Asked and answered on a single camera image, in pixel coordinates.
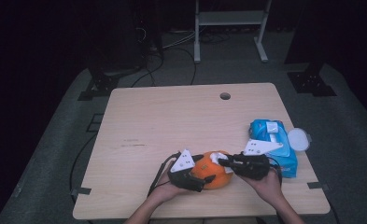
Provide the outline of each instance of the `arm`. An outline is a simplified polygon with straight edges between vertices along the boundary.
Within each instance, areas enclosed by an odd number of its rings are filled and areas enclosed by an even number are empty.
[[[276,170],[271,169],[262,180],[253,180],[240,176],[259,196],[269,203],[287,224],[302,224],[303,220],[297,215],[282,193]]]
[[[175,198],[180,193],[186,192],[186,189],[180,189],[169,182],[167,172],[164,171],[160,177],[159,185],[145,199],[145,201],[134,211],[134,213],[124,222],[125,224],[146,224],[153,212],[161,204]]]

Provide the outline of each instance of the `dark background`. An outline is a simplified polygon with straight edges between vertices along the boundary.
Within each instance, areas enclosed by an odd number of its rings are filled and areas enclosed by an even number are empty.
[[[141,65],[146,46],[134,46],[133,27],[151,30],[159,20],[162,32],[193,28],[194,1],[148,2],[0,0],[0,211],[65,91],[87,67],[89,52],[105,56],[118,68],[134,67]],[[262,4],[204,0],[202,8],[236,10]],[[159,15],[149,10],[155,6]],[[293,28],[286,63],[309,63],[320,55],[343,74],[367,108],[367,0],[274,0],[267,29]]]

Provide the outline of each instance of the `white shelf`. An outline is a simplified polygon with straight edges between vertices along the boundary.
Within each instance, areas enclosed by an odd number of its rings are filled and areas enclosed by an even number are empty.
[[[261,24],[264,11],[200,12],[199,25],[248,25]]]

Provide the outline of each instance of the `blue package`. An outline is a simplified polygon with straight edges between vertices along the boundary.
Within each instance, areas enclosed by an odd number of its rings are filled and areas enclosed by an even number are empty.
[[[296,177],[297,157],[289,145],[288,135],[282,121],[255,119],[250,123],[249,136],[251,139],[282,143],[282,148],[268,152],[267,156],[279,163],[283,177]]]

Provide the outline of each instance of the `table hole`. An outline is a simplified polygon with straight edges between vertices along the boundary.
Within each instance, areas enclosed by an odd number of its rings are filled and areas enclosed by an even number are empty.
[[[232,98],[232,96],[228,92],[222,92],[221,95],[220,95],[220,98],[222,100],[230,100],[230,98]]]

